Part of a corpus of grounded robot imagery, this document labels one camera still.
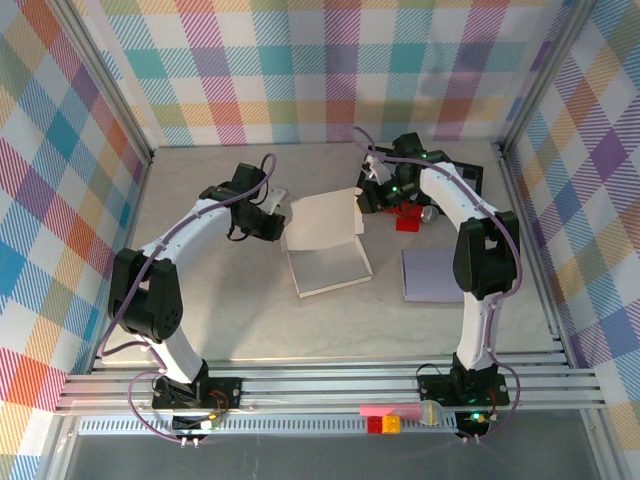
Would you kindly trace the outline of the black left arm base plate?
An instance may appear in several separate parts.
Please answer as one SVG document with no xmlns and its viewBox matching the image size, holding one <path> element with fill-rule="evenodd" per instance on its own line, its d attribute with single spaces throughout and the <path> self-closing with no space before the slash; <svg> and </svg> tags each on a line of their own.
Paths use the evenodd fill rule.
<svg viewBox="0 0 640 480">
<path fill-rule="evenodd" d="M 158 410 L 237 409 L 241 387 L 239 377 L 202 377 L 183 384 L 162 376 L 152 383 L 152 407 Z"/>
</svg>

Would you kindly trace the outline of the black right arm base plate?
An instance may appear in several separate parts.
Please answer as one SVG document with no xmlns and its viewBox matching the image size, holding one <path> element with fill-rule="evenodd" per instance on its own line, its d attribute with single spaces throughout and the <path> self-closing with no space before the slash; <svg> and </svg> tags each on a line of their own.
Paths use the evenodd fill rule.
<svg viewBox="0 0 640 480">
<path fill-rule="evenodd" d="M 507 406 L 510 397 L 505 377 L 497 374 L 489 380 L 465 383 L 453 375 L 420 375 L 421 400 L 433 400 L 444 407 Z"/>
</svg>

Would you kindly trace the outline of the aluminium side rail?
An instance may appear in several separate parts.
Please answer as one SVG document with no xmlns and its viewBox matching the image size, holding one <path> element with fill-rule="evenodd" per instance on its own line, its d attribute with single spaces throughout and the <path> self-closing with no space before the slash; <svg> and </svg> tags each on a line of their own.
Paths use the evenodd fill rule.
<svg viewBox="0 0 640 480">
<path fill-rule="evenodd" d="M 566 358 L 568 366 L 570 368 L 576 368 L 576 357 L 570 342 L 568 341 L 566 329 L 561 322 L 559 310 L 544 270 L 541 254 L 539 253 L 536 244 L 531 220 L 526 211 L 524 200 L 518 190 L 516 178 L 509 163 L 509 158 L 503 152 L 499 143 L 492 143 L 491 147 L 509 202 L 513 211 L 519 217 L 521 252 L 525 258 L 527 271 L 526 277 L 535 286 L 538 303 L 544 313 L 544 318 L 550 335 L 554 340 L 558 340 L 560 342 L 562 353 Z"/>
<path fill-rule="evenodd" d="M 144 198 L 145 190 L 146 190 L 149 175 L 150 175 L 150 170 L 154 163 L 156 152 L 157 152 L 156 149 L 152 149 L 149 152 L 148 157 L 145 159 L 144 168 L 142 170 L 136 197 L 133 202 L 133 206 L 131 208 L 129 218 L 126 223 L 126 230 L 125 230 L 126 235 L 122 240 L 121 247 L 129 247 L 133 241 L 137 221 L 139 218 L 141 203 Z M 83 369 L 82 369 L 83 373 L 90 373 L 92 371 L 93 364 L 97 359 L 99 346 L 101 344 L 102 338 L 106 333 L 110 323 L 111 323 L 111 319 L 108 313 L 108 304 L 105 304 L 104 315 L 101 317 L 100 322 L 96 324 L 93 335 L 91 337 L 91 350 L 83 366 Z"/>
</svg>

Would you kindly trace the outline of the pink toy microphone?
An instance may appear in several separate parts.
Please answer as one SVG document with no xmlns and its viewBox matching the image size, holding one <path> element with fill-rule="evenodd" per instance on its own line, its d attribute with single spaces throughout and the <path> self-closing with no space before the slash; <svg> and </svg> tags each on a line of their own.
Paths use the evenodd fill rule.
<svg viewBox="0 0 640 480">
<path fill-rule="evenodd" d="M 359 406 L 363 417 L 399 416 L 401 419 L 417 421 L 426 426 L 438 426 L 444 423 L 443 407 L 432 400 L 413 403 L 363 404 Z"/>
</svg>

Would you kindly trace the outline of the lavender tinted paper box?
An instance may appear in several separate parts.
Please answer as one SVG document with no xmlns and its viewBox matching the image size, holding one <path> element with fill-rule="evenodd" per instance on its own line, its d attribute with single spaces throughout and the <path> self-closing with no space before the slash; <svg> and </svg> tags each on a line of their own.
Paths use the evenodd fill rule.
<svg viewBox="0 0 640 480">
<path fill-rule="evenodd" d="M 403 300 L 420 303 L 462 303 L 464 292 L 453 272 L 451 249 L 404 249 L 401 252 Z"/>
</svg>

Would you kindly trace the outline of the aluminium extrusion base rails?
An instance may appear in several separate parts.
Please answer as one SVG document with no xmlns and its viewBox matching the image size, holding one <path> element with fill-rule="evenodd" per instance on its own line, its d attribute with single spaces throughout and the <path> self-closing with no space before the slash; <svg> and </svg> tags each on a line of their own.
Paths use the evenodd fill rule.
<svg viewBox="0 0 640 480">
<path fill-rule="evenodd" d="M 596 374 L 570 368 L 561 350 L 507 353 L 500 357 L 511 398 L 523 410 L 600 409 L 605 405 Z M 242 379 L 240 412 L 250 414 L 355 413 L 362 404 L 413 403 L 419 373 L 446 372 L 451 358 L 334 357 L 212 360 L 213 377 Z M 106 364 L 71 375 L 56 411 L 64 414 L 120 414 L 132 400 L 141 412 L 151 409 L 153 390 L 137 374 L 147 363 Z"/>
</svg>

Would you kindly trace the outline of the black grey chessboard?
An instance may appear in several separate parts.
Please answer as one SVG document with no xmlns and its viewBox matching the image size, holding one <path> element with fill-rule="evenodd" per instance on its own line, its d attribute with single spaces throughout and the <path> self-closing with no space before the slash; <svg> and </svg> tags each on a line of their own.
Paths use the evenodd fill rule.
<svg viewBox="0 0 640 480">
<path fill-rule="evenodd" d="M 470 188 L 477 195 L 481 194 L 483 174 L 484 174 L 484 168 L 482 166 L 472 165 L 472 164 L 467 164 L 462 162 L 454 162 L 442 150 L 435 150 L 435 151 L 426 150 L 426 158 L 421 161 L 429 162 L 432 164 L 437 164 L 437 163 L 451 164 L 452 166 L 455 167 L 456 172 L 470 186 Z M 363 163 L 361 165 L 361 172 L 359 174 L 359 178 L 356 186 L 360 189 L 367 189 L 367 180 L 365 179 L 365 174 L 362 170 Z M 418 193 L 411 201 L 414 201 L 414 200 L 416 200 L 419 204 L 422 204 L 422 205 L 435 204 L 435 202 L 433 202 L 431 198 L 425 193 Z"/>
</svg>

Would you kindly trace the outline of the black controller board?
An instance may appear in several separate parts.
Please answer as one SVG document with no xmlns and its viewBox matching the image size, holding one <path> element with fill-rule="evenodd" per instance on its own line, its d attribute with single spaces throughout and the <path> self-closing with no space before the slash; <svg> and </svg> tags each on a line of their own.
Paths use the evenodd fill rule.
<svg viewBox="0 0 640 480">
<path fill-rule="evenodd" d="M 171 420 L 171 429 L 173 431 L 212 431 L 220 426 L 222 419 L 222 415 L 215 413 L 199 417 L 174 416 Z"/>
<path fill-rule="evenodd" d="M 456 412 L 455 418 L 458 428 L 456 435 L 462 439 L 481 437 L 490 428 L 490 417 L 486 412 Z"/>
</svg>

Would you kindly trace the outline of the grey white paper box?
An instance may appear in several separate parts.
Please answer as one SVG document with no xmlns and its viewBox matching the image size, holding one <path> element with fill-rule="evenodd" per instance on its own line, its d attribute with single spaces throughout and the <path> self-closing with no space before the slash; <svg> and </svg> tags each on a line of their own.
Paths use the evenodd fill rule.
<svg viewBox="0 0 640 480">
<path fill-rule="evenodd" d="M 350 187 L 307 196 L 291 204 L 281 240 L 297 295 L 310 297 L 367 282 L 373 273 L 360 240 L 363 215 Z"/>
</svg>

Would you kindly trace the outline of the red glitter toy microphone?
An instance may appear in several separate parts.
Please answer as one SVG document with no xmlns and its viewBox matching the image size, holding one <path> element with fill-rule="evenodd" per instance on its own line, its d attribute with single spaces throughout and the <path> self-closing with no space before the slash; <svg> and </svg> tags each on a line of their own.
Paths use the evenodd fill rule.
<svg viewBox="0 0 640 480">
<path fill-rule="evenodd" d="M 429 223 L 435 220 L 440 214 L 437 206 L 407 202 L 392 207 L 388 210 L 388 213 L 411 223 Z"/>
</svg>

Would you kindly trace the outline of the aluminium frame post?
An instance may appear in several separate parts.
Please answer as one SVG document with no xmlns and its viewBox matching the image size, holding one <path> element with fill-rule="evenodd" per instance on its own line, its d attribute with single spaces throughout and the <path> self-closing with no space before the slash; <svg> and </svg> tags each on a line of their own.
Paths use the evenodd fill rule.
<svg viewBox="0 0 640 480">
<path fill-rule="evenodd" d="M 518 141 L 534 116 L 550 84 L 567 57 L 571 46 L 589 19 L 597 0 L 572 0 L 570 8 L 563 22 L 559 26 L 559 33 L 551 43 L 541 67 L 537 73 L 528 94 L 524 97 L 521 107 L 517 111 L 513 123 L 499 143 L 505 157 L 512 154 Z"/>
<path fill-rule="evenodd" d="M 47 2 L 62 25 L 63 30 L 70 37 L 70 41 L 78 52 L 85 68 L 95 81 L 99 91 L 104 95 L 107 104 L 121 124 L 134 149 L 147 165 L 151 165 L 154 158 L 153 148 L 125 101 L 73 1 L 47 0 Z"/>
</svg>

